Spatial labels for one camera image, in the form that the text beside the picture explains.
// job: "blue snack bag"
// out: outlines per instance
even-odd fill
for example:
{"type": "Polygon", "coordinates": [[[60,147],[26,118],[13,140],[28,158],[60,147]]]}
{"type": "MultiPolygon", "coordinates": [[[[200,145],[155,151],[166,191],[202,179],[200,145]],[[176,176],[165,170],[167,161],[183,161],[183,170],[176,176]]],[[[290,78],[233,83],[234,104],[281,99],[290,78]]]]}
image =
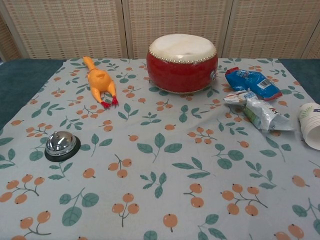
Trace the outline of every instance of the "blue snack bag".
{"type": "Polygon", "coordinates": [[[225,78],[233,90],[250,89],[265,101],[271,101],[282,96],[280,89],[257,71],[246,71],[234,67],[226,71],[225,78]]]}

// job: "table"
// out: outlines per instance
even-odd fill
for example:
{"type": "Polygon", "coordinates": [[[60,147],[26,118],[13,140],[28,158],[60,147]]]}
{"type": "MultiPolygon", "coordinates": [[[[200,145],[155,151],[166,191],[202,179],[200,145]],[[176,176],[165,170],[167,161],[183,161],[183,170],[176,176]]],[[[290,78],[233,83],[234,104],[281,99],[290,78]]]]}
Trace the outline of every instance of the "table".
{"type": "Polygon", "coordinates": [[[212,86],[189,95],[153,86],[145,59],[95,61],[119,107],[104,110],[70,59],[0,132],[3,239],[319,238],[320,154],[296,117],[312,99],[277,59],[221,58],[212,86]],[[282,90],[272,104],[296,131],[262,134],[224,104],[234,66],[282,90]],[[54,130],[81,140],[65,162],[44,157],[54,130]]]}

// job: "black bell base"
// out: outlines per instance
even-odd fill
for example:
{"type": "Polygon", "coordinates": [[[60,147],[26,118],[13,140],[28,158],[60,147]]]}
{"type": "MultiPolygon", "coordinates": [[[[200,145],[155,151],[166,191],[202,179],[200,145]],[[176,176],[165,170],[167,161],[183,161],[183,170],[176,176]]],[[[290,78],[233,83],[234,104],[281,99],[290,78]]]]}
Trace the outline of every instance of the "black bell base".
{"type": "Polygon", "coordinates": [[[75,140],[76,140],[76,143],[75,143],[74,148],[70,152],[68,152],[64,155],[61,155],[61,156],[51,156],[49,153],[47,153],[47,150],[44,150],[44,155],[45,155],[46,159],[48,159],[51,162],[57,163],[57,162],[62,162],[62,161],[65,161],[65,160],[71,158],[73,155],[75,155],[79,151],[79,149],[81,147],[80,139],[75,136],[75,140]]]}

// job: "teal tablecloth edge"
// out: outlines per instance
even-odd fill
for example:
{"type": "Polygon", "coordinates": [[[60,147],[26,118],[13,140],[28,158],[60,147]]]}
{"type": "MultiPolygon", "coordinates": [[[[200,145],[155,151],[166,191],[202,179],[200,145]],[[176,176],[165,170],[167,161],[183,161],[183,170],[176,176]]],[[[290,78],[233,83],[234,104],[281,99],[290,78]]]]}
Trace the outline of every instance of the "teal tablecloth edge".
{"type": "MultiPolygon", "coordinates": [[[[0,129],[40,90],[66,60],[18,59],[0,65],[0,129]]],[[[320,103],[320,59],[279,59],[320,103]]]]}

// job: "woven screen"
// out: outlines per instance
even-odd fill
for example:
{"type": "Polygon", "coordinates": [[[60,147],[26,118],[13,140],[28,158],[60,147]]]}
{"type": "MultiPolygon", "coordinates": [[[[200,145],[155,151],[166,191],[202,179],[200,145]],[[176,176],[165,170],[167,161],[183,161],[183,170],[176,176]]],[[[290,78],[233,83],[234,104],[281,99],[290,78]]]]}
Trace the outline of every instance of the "woven screen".
{"type": "Polygon", "coordinates": [[[224,24],[230,15],[226,0],[127,0],[131,29],[132,52],[135,58],[145,58],[149,45],[167,34],[191,34],[213,42],[222,52],[224,24]]]}
{"type": "Polygon", "coordinates": [[[17,49],[17,46],[1,16],[0,16],[0,52],[4,57],[4,59],[2,59],[3,61],[10,61],[10,60],[21,58],[21,55],[17,49]]]}
{"type": "Polygon", "coordinates": [[[320,31],[317,34],[315,41],[311,45],[311,48],[306,57],[308,59],[320,59],[320,31]]]}
{"type": "Polygon", "coordinates": [[[224,46],[230,58],[300,58],[320,18],[320,0],[236,0],[224,46]]]}
{"type": "Polygon", "coordinates": [[[126,57],[116,1],[3,0],[34,59],[126,57]]]}

